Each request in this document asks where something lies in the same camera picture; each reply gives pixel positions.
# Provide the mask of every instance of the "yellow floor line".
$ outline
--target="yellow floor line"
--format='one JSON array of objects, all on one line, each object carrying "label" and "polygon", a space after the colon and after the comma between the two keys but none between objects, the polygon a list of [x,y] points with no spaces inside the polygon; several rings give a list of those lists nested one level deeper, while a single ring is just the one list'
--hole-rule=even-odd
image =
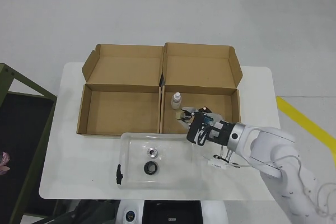
[{"label": "yellow floor line", "polygon": [[281,97],[276,97],[276,103],[278,109],[281,110],[284,114],[286,114],[289,118],[295,121],[298,125],[302,126],[303,129],[312,134],[315,138],[317,138],[320,142],[330,148],[332,153],[332,158],[336,167],[336,139],[332,137],[329,133],[324,131],[314,122],[312,122],[308,117],[303,115],[301,112],[296,110],[293,106],[291,106],[288,102],[283,100]]}]

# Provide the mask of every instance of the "cardboard box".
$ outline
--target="cardboard box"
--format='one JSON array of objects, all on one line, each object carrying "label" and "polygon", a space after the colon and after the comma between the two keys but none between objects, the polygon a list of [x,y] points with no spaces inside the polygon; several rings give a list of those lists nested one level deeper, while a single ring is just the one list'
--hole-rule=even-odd
[{"label": "cardboard box", "polygon": [[231,46],[166,43],[164,47],[161,133],[187,133],[175,119],[171,98],[182,97],[181,107],[208,107],[227,122],[240,121],[239,91],[242,72]]},{"label": "cardboard box", "polygon": [[159,133],[162,46],[100,44],[82,73],[77,133]]}]

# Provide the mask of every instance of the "robotic arm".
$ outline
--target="robotic arm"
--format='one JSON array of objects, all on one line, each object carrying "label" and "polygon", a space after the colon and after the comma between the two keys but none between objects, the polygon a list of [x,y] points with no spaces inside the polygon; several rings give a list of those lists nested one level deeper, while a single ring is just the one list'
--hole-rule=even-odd
[{"label": "robotic arm", "polygon": [[[277,128],[229,123],[208,108],[182,108],[176,119],[189,129],[187,140],[199,146],[206,140],[226,146],[260,171],[271,195],[294,224],[327,223],[326,194],[312,172],[301,163],[295,139]],[[244,150],[252,131],[258,136]]]}]

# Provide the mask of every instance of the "gray floor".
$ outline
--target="gray floor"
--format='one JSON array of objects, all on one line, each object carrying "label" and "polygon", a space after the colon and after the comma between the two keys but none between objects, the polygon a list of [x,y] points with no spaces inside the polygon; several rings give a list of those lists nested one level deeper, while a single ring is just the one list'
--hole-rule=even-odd
[{"label": "gray floor", "polygon": [[[167,41],[234,46],[241,65],[269,67],[276,95],[336,138],[334,0],[0,1],[0,62],[54,94],[63,66],[85,61],[98,43]],[[306,166],[321,181],[336,182],[329,149],[279,116]],[[288,223],[273,202],[226,205],[231,223]]]}]

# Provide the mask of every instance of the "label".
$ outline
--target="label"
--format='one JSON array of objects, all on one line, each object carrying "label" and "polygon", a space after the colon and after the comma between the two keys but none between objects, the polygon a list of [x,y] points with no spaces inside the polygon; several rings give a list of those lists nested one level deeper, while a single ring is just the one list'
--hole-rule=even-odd
[{"label": "label", "polygon": [[214,160],[209,160],[208,161],[208,166],[214,166],[215,168],[226,170],[227,165],[221,163],[219,160],[214,161]]}]

